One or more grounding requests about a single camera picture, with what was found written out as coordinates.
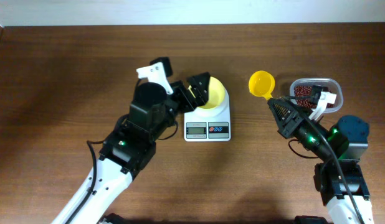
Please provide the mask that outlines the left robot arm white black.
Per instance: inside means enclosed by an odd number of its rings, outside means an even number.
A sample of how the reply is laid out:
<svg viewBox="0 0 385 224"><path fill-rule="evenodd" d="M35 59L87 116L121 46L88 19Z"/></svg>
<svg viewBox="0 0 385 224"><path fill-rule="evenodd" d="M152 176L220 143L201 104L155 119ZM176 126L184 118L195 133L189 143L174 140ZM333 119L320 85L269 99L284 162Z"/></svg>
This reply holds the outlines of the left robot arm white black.
<svg viewBox="0 0 385 224"><path fill-rule="evenodd" d="M158 83L135 87L128 114L92 153L93 167L83 184L54 219L54 223L98 223L112 202L125 191L156 153L156 141L176 126L176 117L207 103L210 74L188 78L190 88L177 81L167 94Z"/></svg>

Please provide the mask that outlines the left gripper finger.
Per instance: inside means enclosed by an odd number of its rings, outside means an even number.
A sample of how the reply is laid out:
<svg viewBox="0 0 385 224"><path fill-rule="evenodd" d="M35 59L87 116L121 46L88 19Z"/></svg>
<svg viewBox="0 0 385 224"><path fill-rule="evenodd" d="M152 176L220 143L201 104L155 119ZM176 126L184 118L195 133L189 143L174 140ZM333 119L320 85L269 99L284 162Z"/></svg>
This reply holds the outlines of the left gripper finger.
<svg viewBox="0 0 385 224"><path fill-rule="evenodd" d="M210 77L209 72L204 72L187 78L187 82L191 86L191 91L193 93L207 93Z"/></svg>
<svg viewBox="0 0 385 224"><path fill-rule="evenodd" d="M196 99L198 106L204 106L209 100L209 92L207 89L189 87L189 91L192 93L193 97Z"/></svg>

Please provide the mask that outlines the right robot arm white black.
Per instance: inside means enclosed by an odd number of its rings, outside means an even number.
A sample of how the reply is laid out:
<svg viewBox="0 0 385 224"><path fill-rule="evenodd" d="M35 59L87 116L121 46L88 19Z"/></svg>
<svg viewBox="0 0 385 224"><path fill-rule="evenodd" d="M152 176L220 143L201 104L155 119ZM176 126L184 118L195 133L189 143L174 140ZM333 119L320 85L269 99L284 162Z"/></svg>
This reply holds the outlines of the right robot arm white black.
<svg viewBox="0 0 385 224"><path fill-rule="evenodd" d="M373 223L371 196L360 168L368 148L369 124L352 115L341 117L330 129L309 117L309 110L288 98L267 102L278 133L300 143L321 161L313 180L333 223Z"/></svg>

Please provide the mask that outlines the yellow measuring scoop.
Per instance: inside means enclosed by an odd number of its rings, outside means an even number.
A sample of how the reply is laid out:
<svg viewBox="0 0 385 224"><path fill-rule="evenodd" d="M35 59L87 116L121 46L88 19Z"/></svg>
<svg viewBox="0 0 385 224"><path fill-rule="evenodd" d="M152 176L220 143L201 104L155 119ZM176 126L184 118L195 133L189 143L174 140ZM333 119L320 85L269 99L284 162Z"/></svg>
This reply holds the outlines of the yellow measuring scoop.
<svg viewBox="0 0 385 224"><path fill-rule="evenodd" d="M251 75L248 87L252 95L265 98L268 101L272 98L275 79L269 72L259 70Z"/></svg>

